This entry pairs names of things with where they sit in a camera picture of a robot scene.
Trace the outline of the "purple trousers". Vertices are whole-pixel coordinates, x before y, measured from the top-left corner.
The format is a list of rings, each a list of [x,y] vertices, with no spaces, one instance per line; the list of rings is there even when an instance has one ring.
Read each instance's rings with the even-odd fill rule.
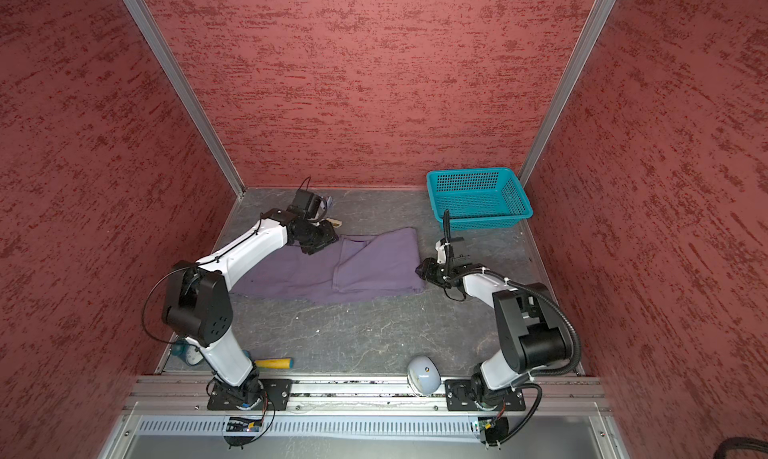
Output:
[[[285,246],[234,285],[238,295],[316,304],[366,302],[424,292],[417,232],[402,228],[379,235],[342,235],[313,255]]]

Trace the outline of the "teal plastic basket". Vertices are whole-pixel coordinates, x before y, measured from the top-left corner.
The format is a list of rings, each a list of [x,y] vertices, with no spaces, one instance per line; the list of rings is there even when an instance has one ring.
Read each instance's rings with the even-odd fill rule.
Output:
[[[508,168],[431,171],[426,185],[440,228],[446,211],[452,231],[511,228],[534,215],[523,186]]]

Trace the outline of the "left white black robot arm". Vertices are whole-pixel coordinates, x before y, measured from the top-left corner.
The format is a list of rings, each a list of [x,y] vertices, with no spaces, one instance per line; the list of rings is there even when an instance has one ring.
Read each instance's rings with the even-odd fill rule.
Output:
[[[275,251],[297,245],[312,255],[338,241],[332,223],[313,221],[282,209],[261,215],[228,245],[195,262],[177,263],[167,278],[162,322],[199,350],[214,383],[250,408],[260,397],[258,372],[232,331],[230,290]]]

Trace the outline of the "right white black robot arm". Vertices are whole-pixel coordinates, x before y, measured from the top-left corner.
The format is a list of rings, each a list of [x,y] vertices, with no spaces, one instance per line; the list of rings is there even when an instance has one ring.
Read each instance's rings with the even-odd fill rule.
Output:
[[[580,337],[546,286],[524,285],[480,264],[449,268],[434,258],[415,273],[443,291],[456,289],[463,299],[492,307],[499,351],[477,365],[470,379],[470,397],[482,406],[500,403],[535,377],[566,375],[580,364]]]

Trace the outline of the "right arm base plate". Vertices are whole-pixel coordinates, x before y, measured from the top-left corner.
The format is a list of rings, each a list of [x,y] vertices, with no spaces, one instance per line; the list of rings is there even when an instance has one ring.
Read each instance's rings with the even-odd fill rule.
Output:
[[[491,390],[481,379],[449,379],[444,383],[447,408],[451,412],[505,411],[522,412],[526,409],[525,399],[520,392],[506,387]]]

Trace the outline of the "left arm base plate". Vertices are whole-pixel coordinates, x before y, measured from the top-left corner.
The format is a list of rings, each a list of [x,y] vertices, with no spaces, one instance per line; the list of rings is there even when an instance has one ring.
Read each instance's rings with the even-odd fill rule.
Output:
[[[290,379],[253,379],[235,387],[213,378],[206,387],[209,411],[284,411],[290,398]]]

